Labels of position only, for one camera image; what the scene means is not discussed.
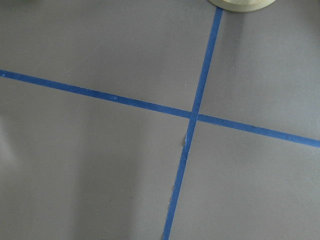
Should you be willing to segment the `wooden stand with round base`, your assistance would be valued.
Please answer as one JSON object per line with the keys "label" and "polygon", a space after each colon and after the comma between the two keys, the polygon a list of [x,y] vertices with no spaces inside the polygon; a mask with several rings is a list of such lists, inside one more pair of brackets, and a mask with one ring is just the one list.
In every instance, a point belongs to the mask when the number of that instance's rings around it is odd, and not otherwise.
{"label": "wooden stand with round base", "polygon": [[236,13],[247,13],[263,9],[275,0],[208,0],[210,3],[219,7],[223,10],[236,12]]}

